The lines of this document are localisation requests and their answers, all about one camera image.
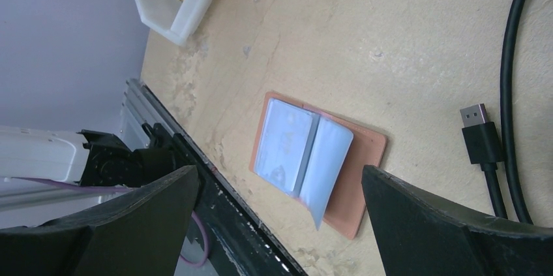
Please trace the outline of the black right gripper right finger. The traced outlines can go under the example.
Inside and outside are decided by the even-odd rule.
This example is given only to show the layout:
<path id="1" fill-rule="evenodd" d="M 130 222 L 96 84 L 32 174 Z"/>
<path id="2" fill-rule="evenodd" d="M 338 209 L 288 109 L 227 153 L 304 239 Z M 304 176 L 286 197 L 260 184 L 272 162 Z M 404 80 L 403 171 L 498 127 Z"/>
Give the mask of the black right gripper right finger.
<path id="1" fill-rule="evenodd" d="M 552 229 L 481 213 L 366 165 L 362 187 L 387 275 L 551 275 Z"/>

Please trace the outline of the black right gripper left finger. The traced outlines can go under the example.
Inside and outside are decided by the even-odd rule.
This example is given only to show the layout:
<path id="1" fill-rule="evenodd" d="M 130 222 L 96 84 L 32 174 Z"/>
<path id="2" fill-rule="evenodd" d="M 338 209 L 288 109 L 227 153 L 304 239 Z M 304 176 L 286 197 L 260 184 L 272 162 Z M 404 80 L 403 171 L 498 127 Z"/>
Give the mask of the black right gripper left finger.
<path id="1" fill-rule="evenodd" d="M 1 231 L 2 275 L 173 275 L 198 195 L 184 166 L 35 227 Z"/>

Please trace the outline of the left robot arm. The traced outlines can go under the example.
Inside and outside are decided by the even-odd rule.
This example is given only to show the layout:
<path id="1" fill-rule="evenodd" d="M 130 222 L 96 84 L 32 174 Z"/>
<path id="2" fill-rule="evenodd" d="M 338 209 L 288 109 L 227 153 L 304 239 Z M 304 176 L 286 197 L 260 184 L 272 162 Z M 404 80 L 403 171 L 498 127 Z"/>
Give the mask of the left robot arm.
<path id="1" fill-rule="evenodd" d="M 127 192 L 177 169 L 169 136 L 144 126 L 151 141 L 131 150 L 116 135 L 1 127 L 1 177 L 85 192 Z"/>

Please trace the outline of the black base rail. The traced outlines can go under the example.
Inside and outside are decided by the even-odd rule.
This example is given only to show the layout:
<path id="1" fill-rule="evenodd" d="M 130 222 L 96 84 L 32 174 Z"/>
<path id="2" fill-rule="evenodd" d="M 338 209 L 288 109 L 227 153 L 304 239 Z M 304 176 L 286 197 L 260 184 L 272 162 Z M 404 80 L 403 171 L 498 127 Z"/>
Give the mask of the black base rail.
<path id="1" fill-rule="evenodd" d="M 138 84 L 138 88 L 150 113 L 147 122 L 154 128 L 164 128 L 185 164 L 198 169 L 200 191 L 194 211 L 209 238 L 209 258 L 198 269 L 179 264 L 177 274 L 305 275 L 154 93 L 145 84 Z"/>

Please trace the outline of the aluminium frame rail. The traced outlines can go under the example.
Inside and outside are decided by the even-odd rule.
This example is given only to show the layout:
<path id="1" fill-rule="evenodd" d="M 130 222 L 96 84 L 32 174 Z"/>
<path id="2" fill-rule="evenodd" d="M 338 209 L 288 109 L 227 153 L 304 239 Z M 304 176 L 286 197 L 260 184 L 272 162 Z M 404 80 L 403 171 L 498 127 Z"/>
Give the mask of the aluminium frame rail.
<path id="1" fill-rule="evenodd" d="M 154 107 L 153 99 L 145 96 L 146 87 L 136 79 L 127 82 L 127 90 L 121 108 L 121 126 L 117 136 L 131 150 L 146 148 L 152 141 L 142 129 L 148 123 L 163 123 L 164 119 Z M 39 149 L 50 149 L 50 144 L 64 146 L 53 154 L 60 157 L 77 154 L 76 142 L 80 138 L 75 132 L 1 127 L 1 141 L 16 143 L 17 149 L 30 150 L 37 154 Z M 36 226 L 48 220 L 70 215 L 101 204 L 118 196 L 114 189 L 80 189 L 75 184 L 63 183 L 42 177 L 27 179 L 23 174 L 1 177 L 1 227 Z"/>

